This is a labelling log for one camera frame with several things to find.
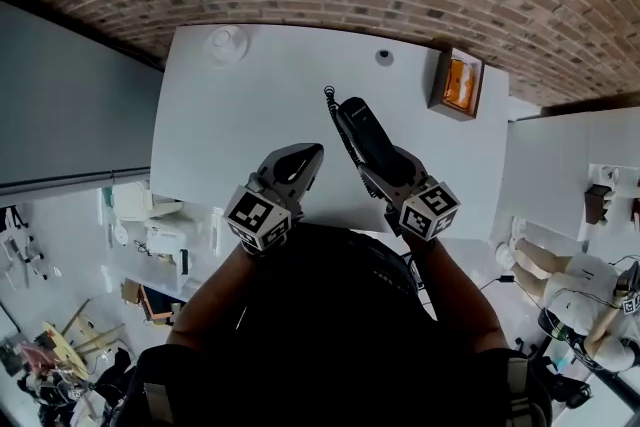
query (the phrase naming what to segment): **person's arm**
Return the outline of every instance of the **person's arm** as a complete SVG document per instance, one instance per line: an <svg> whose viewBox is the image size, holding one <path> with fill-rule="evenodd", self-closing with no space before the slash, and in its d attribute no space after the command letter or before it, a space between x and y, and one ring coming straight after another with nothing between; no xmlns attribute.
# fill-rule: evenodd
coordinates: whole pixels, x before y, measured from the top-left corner
<svg viewBox="0 0 640 427"><path fill-rule="evenodd" d="M409 234L413 254L438 322L474 352L509 348L498 316L473 281L458 267L440 241L426 244Z"/></svg>
<svg viewBox="0 0 640 427"><path fill-rule="evenodd" d="M235 329L260 266L238 245L178 315L167 343L199 352Z"/></svg>
<svg viewBox="0 0 640 427"><path fill-rule="evenodd" d="M598 349L600 349L602 342L604 342L608 335L609 326L618 315L624 300L624 296L614 294L611 305L608 305L607 309L598 316L589 334L584 339L584 350L591 359L596 357Z"/></svg>

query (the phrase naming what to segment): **strap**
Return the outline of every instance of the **strap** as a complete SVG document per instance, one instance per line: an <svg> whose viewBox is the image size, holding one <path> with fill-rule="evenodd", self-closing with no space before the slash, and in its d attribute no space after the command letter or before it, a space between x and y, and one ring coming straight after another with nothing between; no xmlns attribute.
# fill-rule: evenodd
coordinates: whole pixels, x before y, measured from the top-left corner
<svg viewBox="0 0 640 427"><path fill-rule="evenodd" d="M509 358L507 383L511 391L511 415L507 427L534 427L531 404L526 394L529 362L525 358Z"/></svg>
<svg viewBox="0 0 640 427"><path fill-rule="evenodd" d="M173 425L173 412L169 404L167 389L163 384L144 383L149 413L154 422Z"/></svg>

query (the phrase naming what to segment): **white table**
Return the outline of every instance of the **white table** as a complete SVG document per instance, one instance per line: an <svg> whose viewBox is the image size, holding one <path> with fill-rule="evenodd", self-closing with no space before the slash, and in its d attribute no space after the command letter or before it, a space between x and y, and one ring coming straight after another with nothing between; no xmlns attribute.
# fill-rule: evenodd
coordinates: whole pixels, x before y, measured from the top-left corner
<svg viewBox="0 0 640 427"><path fill-rule="evenodd" d="M365 99L391 141L420 158L462 203L447 237L486 239L500 191L508 76L486 67L478 118L458 122L427 109L439 52L324 29L243 25L245 57L213 67L203 45L219 26L176 31L162 84L151 162L154 193L224 208L273 150L324 145L324 163L302 205L306 220L389 231L383 202L368 196L331 121L323 89L336 100ZM393 53L378 65L376 52Z"/></svg>

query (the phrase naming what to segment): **round object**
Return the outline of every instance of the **round object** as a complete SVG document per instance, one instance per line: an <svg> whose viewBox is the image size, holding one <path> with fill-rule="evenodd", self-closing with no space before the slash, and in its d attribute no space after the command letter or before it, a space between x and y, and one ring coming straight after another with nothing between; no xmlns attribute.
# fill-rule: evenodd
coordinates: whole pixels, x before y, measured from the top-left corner
<svg viewBox="0 0 640 427"><path fill-rule="evenodd" d="M126 246L129 243L129 232L121 224L113 229L113 236L121 246Z"/></svg>
<svg viewBox="0 0 640 427"><path fill-rule="evenodd" d="M237 25L215 29L204 43L204 57L213 66L222 67L238 62L247 53L249 36Z"/></svg>
<svg viewBox="0 0 640 427"><path fill-rule="evenodd" d="M620 169L613 166L604 166L602 168L602 179L605 182L612 183L614 186L620 181Z"/></svg>
<svg viewBox="0 0 640 427"><path fill-rule="evenodd" d="M389 50L378 50L376 52L376 62L380 66L391 66L393 64L393 54Z"/></svg>

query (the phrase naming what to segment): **wooden box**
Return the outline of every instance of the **wooden box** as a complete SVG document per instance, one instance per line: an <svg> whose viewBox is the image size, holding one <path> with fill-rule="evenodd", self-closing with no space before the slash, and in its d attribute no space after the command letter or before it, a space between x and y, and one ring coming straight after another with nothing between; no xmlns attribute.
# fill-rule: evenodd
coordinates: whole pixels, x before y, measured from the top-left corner
<svg viewBox="0 0 640 427"><path fill-rule="evenodd" d="M452 59L459 59L473 68L474 84L473 92L469 102L469 107L463 109L445 99L447 90L447 77ZM429 97L429 109L444 114L458 121L469 121L475 119L480 104L480 94L482 92L482 79L484 78L484 63L469 54L456 48L449 48L440 52L436 74L433 79L433 87Z"/></svg>

